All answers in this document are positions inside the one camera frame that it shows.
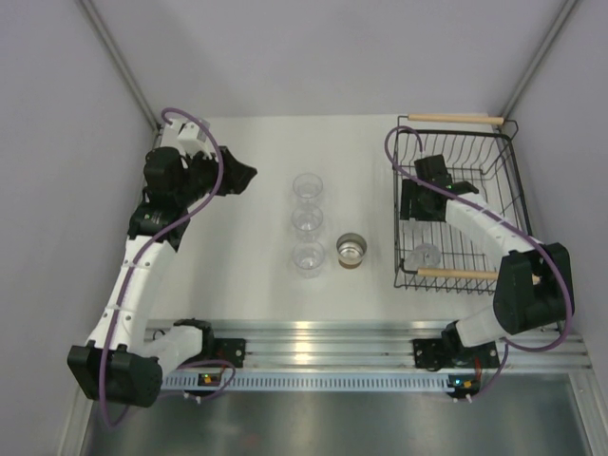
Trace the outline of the black wire dish rack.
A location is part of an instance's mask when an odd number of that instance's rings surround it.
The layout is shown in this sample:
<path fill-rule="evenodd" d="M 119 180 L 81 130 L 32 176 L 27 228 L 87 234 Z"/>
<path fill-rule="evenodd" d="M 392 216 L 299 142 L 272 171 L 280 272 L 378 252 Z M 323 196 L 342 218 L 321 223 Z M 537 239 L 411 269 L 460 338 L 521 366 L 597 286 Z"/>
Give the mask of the black wire dish rack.
<path fill-rule="evenodd" d="M 501 117 L 406 114 L 385 146 L 393 172 L 394 285 L 494 293 L 552 282 L 556 254 L 532 237 L 513 139 Z"/>

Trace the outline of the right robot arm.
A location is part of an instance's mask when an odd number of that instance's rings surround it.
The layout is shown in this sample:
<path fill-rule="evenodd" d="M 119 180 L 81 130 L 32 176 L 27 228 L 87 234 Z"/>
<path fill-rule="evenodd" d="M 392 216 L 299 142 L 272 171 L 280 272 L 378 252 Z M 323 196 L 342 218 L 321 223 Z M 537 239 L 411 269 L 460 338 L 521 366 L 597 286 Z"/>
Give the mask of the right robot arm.
<path fill-rule="evenodd" d="M 443 330 L 446 360 L 466 366 L 486 343 L 558 321 L 569 328 L 575 303 L 567 249 L 538 241 L 490 209 L 477 187 L 452 178 L 442 156 L 423 157 L 414 168 L 403 182 L 405 219 L 448 224 L 498 268 L 492 304 Z"/>

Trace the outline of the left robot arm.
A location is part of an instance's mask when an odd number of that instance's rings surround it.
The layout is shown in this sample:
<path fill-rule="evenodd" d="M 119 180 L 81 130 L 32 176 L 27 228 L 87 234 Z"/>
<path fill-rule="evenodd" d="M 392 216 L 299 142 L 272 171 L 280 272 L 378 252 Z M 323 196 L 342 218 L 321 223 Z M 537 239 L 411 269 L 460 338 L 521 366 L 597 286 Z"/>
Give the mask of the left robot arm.
<path fill-rule="evenodd" d="M 148 408 L 162 381 L 192 362 L 204 367 L 216 357 L 209 322 L 181 318 L 153 342 L 145 339 L 162 278 L 181 246 L 192 205 L 209 197 L 241 194 L 257 170 L 223 146 L 214 157 L 183 156 L 164 146 L 145 156 L 142 201 L 129 220 L 121 270 L 103 314 L 86 342 L 74 345 L 67 365 L 85 397 Z"/>

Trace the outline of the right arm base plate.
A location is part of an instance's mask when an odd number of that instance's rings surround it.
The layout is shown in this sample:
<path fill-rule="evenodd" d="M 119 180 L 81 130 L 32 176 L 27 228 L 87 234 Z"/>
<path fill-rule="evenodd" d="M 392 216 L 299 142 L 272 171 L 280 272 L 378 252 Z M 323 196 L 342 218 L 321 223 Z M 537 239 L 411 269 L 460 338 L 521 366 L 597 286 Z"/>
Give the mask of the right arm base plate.
<path fill-rule="evenodd" d="M 426 371 L 442 369 L 471 369 L 470 359 L 461 359 L 447 352 L 439 338 L 416 338 L 412 340 L 414 366 Z"/>

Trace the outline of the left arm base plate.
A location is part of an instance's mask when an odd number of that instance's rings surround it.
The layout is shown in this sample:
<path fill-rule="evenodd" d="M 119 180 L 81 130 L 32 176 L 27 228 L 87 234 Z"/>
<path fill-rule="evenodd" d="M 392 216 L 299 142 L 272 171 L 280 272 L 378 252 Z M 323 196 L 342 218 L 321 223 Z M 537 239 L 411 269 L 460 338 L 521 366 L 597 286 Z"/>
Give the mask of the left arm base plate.
<path fill-rule="evenodd" d="M 237 369 L 243 367 L 246 355 L 244 338 L 214 337 L 205 340 L 202 351 L 182 362 L 183 365 L 204 360 L 229 361 Z"/>

